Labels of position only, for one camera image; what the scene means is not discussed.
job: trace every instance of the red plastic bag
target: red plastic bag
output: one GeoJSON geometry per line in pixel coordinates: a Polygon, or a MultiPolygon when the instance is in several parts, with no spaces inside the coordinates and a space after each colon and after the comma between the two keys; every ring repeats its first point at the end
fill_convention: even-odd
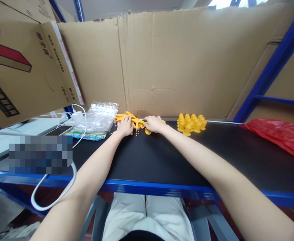
{"type": "Polygon", "coordinates": [[[294,124],[274,119],[254,119],[241,127],[270,140],[294,156],[294,124]]]}

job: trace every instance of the pixelated blur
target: pixelated blur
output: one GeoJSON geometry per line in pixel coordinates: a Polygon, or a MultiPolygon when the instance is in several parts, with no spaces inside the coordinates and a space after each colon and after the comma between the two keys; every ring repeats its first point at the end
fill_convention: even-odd
{"type": "Polygon", "coordinates": [[[10,136],[10,174],[62,174],[72,163],[72,136],[10,136]]]}

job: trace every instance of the floor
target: floor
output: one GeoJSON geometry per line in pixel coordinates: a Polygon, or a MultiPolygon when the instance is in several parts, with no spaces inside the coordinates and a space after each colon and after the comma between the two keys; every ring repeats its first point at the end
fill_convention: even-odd
{"type": "MultiPolygon", "coordinates": [[[[34,189],[34,186],[29,186],[29,185],[17,185],[17,186],[20,189],[22,189],[24,192],[26,192],[30,195],[32,194],[33,189],[34,189]]],[[[55,201],[60,196],[62,191],[63,191],[63,188],[39,187],[38,191],[36,193],[35,199],[39,204],[41,204],[43,206],[47,206],[47,205],[50,205],[53,201],[55,201]]],[[[104,198],[106,202],[111,203],[111,201],[113,199],[113,192],[98,192],[98,194],[102,198],[104,198]]],[[[196,208],[200,205],[212,204],[212,201],[209,201],[209,200],[184,199],[184,201],[185,201],[187,209],[189,209],[189,210],[193,210],[194,208],[196,208]]],[[[222,212],[222,214],[226,218],[227,222],[229,223],[229,225],[231,226],[231,228],[233,229],[233,231],[237,235],[237,237],[239,239],[242,239],[243,237],[242,237],[241,233],[239,232],[234,221],[232,220],[232,218],[231,218],[227,208],[223,204],[223,202],[219,201],[216,203],[217,203],[218,208],[220,209],[220,211],[222,212]]],[[[288,208],[288,207],[279,207],[279,208],[288,217],[290,217],[292,220],[294,220],[294,208],[288,208]]],[[[94,218],[95,218],[95,216],[93,216],[91,223],[88,227],[88,230],[87,230],[87,233],[86,233],[86,236],[84,239],[85,241],[91,240],[94,218]]],[[[42,218],[38,217],[35,214],[32,214],[30,211],[25,209],[18,217],[16,217],[12,221],[12,224],[14,226],[18,227],[18,226],[22,226],[25,224],[32,224],[37,221],[42,221],[42,218]]],[[[211,238],[213,241],[218,240],[213,229],[211,228],[211,226],[210,226],[210,233],[211,233],[211,238]]]]}

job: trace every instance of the forearm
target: forearm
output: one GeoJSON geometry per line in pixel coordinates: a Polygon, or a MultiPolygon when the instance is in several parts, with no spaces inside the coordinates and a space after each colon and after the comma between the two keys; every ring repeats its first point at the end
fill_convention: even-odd
{"type": "Polygon", "coordinates": [[[294,222],[230,163],[169,126],[161,134],[211,183],[246,240],[294,240],[294,222]]]}
{"type": "Polygon", "coordinates": [[[65,196],[51,208],[32,240],[78,240],[90,205],[103,185],[123,136],[114,132],[82,165],[65,196]]]}

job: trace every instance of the beige pants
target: beige pants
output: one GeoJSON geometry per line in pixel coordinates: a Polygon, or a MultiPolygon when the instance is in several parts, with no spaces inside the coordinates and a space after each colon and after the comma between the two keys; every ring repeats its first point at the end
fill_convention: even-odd
{"type": "Polygon", "coordinates": [[[162,239],[192,240],[190,221],[177,197],[114,193],[103,241],[118,241],[133,230],[145,230],[162,239]]]}

